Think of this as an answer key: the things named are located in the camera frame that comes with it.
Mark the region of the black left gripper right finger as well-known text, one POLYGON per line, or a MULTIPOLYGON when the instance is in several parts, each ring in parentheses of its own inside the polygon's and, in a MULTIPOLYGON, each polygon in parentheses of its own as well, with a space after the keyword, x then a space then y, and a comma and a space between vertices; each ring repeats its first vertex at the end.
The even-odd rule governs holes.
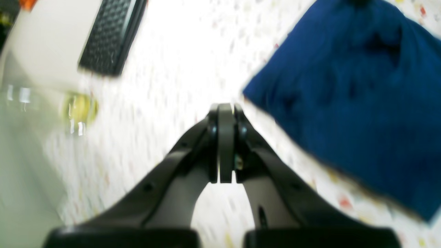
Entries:
POLYGON ((400 248, 391 229, 362 224, 337 210, 289 168, 253 128, 236 118, 236 180, 243 184, 255 229, 245 248, 400 248))

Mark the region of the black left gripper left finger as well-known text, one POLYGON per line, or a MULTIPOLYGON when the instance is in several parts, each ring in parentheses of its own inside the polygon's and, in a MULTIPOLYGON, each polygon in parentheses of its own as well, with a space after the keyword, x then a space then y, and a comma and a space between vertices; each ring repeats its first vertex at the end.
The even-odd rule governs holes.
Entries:
POLYGON ((164 160, 102 214, 54 229, 45 248, 201 248, 191 228, 208 183, 232 181, 235 118, 229 103, 212 105, 164 160))

